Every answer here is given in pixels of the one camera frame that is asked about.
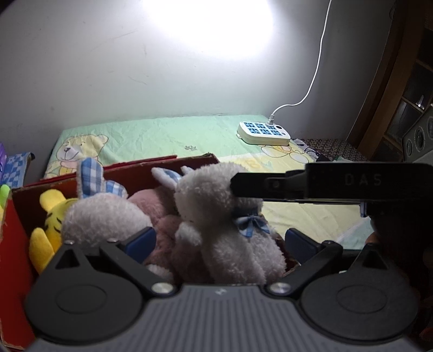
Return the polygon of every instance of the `bunny ear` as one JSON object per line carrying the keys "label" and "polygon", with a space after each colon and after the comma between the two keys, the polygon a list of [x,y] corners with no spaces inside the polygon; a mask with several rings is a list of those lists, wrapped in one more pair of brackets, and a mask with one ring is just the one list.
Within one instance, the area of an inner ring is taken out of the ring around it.
{"label": "bunny ear", "polygon": [[175,190],[179,180],[182,178],[176,171],[163,169],[161,167],[153,167],[152,175],[159,181],[160,184],[168,189]]}
{"label": "bunny ear", "polygon": [[108,180],[105,182],[106,192],[116,194],[122,198],[128,198],[126,188],[116,181]]}
{"label": "bunny ear", "polygon": [[104,169],[95,159],[86,158],[77,163],[77,194],[87,198],[105,192]]}
{"label": "bunny ear", "polygon": [[189,166],[182,166],[181,167],[182,173],[186,175],[187,173],[190,173],[191,171],[194,171],[194,169],[190,168]]}

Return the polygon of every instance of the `mattress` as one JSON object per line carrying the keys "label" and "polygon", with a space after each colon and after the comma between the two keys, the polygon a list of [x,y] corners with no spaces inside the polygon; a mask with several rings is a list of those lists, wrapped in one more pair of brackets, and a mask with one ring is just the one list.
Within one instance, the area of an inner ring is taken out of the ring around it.
{"label": "mattress", "polygon": [[[176,154],[213,153],[220,161],[252,172],[303,169],[313,159],[296,144],[255,146],[236,136],[241,121],[266,122],[261,115],[168,117],[112,122],[64,130],[50,157],[45,178],[75,172],[77,160],[97,158],[103,165]],[[336,240],[360,221],[357,205],[266,202],[263,214],[284,236],[294,227],[318,242]]]}

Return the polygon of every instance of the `blue gripper pad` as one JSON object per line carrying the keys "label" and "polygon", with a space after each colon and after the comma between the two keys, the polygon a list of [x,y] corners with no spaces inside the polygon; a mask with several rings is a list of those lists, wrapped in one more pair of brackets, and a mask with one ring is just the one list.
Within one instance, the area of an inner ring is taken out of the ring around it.
{"label": "blue gripper pad", "polygon": [[156,232],[146,227],[132,237],[123,241],[120,248],[132,259],[142,263],[152,253],[156,245]]}
{"label": "blue gripper pad", "polygon": [[286,231],[284,241],[287,251],[300,264],[303,264],[310,258],[314,257],[319,253],[321,248],[320,243],[317,243],[295,228],[290,228]]}

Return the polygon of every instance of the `screw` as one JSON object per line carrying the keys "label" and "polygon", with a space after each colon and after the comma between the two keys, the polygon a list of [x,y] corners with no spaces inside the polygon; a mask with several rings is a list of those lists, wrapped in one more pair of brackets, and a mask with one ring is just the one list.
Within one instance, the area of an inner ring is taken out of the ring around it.
{"label": "screw", "polygon": [[174,286],[168,282],[157,282],[152,285],[151,290],[157,294],[169,294],[173,292]]}
{"label": "screw", "polygon": [[285,282],[274,282],[269,286],[269,291],[274,294],[287,294],[291,290],[291,286]]}

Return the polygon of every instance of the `purple box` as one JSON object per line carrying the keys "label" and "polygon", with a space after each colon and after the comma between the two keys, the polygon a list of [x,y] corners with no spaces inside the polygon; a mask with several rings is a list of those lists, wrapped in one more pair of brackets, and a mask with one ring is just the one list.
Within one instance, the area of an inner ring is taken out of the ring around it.
{"label": "purple box", "polygon": [[1,179],[3,177],[4,167],[6,166],[6,161],[7,161],[6,151],[4,149],[3,144],[0,143],[0,185],[1,185]]}

